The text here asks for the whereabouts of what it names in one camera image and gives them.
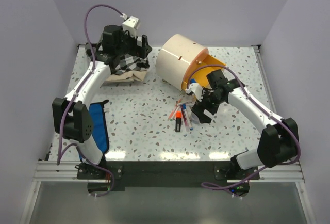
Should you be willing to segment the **clear round pin box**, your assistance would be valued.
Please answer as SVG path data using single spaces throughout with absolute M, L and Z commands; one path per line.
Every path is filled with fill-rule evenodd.
M 190 120 L 194 124 L 200 124 L 198 116 L 195 113 L 193 113 L 192 111 L 190 112 Z

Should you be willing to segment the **blue capped white marker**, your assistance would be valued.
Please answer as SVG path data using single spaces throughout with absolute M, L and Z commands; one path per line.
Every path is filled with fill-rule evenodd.
M 190 118 L 189 118 L 189 115 L 188 115 L 188 112 L 187 112 L 187 108 L 186 108 L 186 105 L 183 104 L 182 105 L 182 108 L 183 108 L 183 112 L 185 114 L 185 118 L 186 118 L 186 123 L 189 127 L 189 130 L 192 131 L 193 130 L 193 127 L 192 127 L 192 124 L 191 124 L 191 121 L 190 121 Z

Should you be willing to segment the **orange black highlighter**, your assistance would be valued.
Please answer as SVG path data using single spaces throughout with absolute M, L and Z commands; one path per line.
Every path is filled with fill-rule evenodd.
M 180 132 L 181 131 L 181 124 L 182 124 L 182 112 L 178 111 L 175 116 L 175 131 Z

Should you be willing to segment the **orange capped marker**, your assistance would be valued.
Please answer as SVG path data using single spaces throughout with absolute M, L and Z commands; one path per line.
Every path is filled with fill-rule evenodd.
M 174 110 L 173 110 L 173 111 L 171 112 L 171 114 L 169 115 L 168 120 L 173 120 L 173 118 L 175 117 L 175 115 L 176 115 L 178 109 L 179 109 L 179 105 L 176 105 L 175 108 L 174 108 Z

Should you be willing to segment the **yellow drawer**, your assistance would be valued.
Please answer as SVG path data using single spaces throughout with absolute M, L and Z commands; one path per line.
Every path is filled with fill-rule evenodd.
M 221 67 L 214 67 L 213 65 L 221 65 L 221 66 L 226 66 L 226 64 L 222 61 L 219 61 L 212 55 L 207 54 L 204 58 L 202 56 L 196 58 L 193 60 L 191 65 L 188 67 L 188 69 L 185 72 L 183 81 L 182 81 L 182 90 L 186 89 L 186 85 L 188 82 L 189 76 L 196 70 L 204 66 L 209 66 L 211 67 L 201 69 L 198 72 L 194 73 L 192 76 L 192 79 L 194 79 L 197 83 L 199 83 L 201 86 L 204 87 L 209 87 L 209 82 L 207 79 L 207 74 L 211 73 L 212 71 L 215 70 L 223 70 Z

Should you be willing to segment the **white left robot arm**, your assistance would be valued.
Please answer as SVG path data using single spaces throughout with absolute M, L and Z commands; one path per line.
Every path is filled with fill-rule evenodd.
M 104 81 L 115 72 L 126 56 L 147 58 L 152 51 L 147 35 L 133 37 L 131 31 L 117 25 L 105 26 L 100 41 L 88 45 L 91 62 L 77 85 L 63 98 L 52 102 L 55 132 L 77 147 L 96 179 L 106 175 L 103 152 L 92 137 L 93 121 L 89 106 Z

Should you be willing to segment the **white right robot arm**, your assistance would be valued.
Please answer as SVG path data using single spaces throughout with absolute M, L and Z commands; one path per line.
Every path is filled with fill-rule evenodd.
M 210 123 L 204 112 L 215 114 L 222 103 L 238 109 L 260 133 L 256 149 L 242 152 L 230 159 L 228 172 L 235 179 L 243 178 L 248 169 L 258 166 L 272 168 L 295 162 L 301 155 L 298 125 L 292 118 L 284 119 L 258 101 L 238 77 L 229 80 L 222 70 L 210 72 L 209 87 L 201 86 L 190 77 L 186 94 L 194 95 L 196 102 L 192 112 L 200 123 Z

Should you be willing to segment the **black white checkered cloth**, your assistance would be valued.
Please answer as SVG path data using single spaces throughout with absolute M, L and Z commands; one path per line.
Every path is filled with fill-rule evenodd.
M 104 73 L 106 76 L 122 75 L 125 72 L 147 71 L 150 67 L 148 58 L 128 54 L 127 50 L 117 46 L 106 47 L 101 42 L 85 44 L 86 55 L 91 60 L 94 74 Z

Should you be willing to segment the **beige folded cloth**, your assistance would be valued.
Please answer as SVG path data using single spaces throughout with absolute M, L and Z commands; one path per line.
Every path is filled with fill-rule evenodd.
M 101 84 L 108 83 L 122 83 L 144 81 L 149 68 L 139 67 L 137 64 L 131 64 L 126 67 L 117 67 L 114 70 L 110 70 L 110 75 L 102 80 Z

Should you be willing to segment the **round beige drawer organizer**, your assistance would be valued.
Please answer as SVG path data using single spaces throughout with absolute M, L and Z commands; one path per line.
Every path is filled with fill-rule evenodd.
M 183 35 L 175 34 L 158 53 L 156 73 L 176 89 L 182 90 L 188 71 L 196 69 L 197 63 L 203 61 L 208 53 L 208 48 Z

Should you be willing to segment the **blue cloth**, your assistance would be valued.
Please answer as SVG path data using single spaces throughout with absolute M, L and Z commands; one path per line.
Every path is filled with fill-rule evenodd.
M 105 154 L 109 150 L 109 137 L 107 131 L 105 105 L 109 100 L 92 103 L 89 107 L 89 114 L 93 121 L 92 137 L 97 147 Z

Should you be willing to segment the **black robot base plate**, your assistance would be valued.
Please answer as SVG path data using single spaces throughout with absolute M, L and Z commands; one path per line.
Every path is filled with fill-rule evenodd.
M 127 187 L 195 188 L 203 182 L 226 186 L 230 180 L 240 181 L 258 169 L 229 172 L 229 161 L 107 161 L 106 168 L 113 177 L 86 163 L 75 166 L 77 178 L 90 181 L 89 193 L 108 189 L 124 191 Z

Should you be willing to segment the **aluminium frame rail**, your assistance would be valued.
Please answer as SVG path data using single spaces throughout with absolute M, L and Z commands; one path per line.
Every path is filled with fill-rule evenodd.
M 77 180 L 75 166 L 80 161 L 64 161 L 56 165 L 55 161 L 38 161 L 20 223 L 30 223 L 42 182 L 73 182 Z

